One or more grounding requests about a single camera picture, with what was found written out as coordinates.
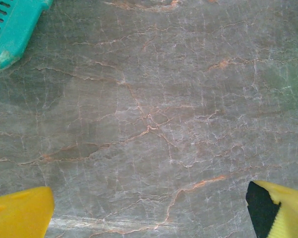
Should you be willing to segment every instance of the teal plastic object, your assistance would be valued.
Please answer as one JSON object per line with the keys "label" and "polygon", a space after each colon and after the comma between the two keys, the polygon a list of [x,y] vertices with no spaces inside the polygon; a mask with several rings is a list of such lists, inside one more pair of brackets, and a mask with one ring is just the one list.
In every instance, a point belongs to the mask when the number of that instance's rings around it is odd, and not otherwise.
{"label": "teal plastic object", "polygon": [[21,59],[43,10],[53,0],[0,0],[0,70]]}

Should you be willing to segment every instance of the gray marble slab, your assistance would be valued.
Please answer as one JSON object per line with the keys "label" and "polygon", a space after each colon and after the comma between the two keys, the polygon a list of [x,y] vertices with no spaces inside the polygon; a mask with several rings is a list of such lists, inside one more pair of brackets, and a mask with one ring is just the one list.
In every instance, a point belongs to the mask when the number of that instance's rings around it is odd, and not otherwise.
{"label": "gray marble slab", "polygon": [[47,238],[255,238],[248,183],[298,189],[298,0],[55,0],[0,73],[0,195]]}

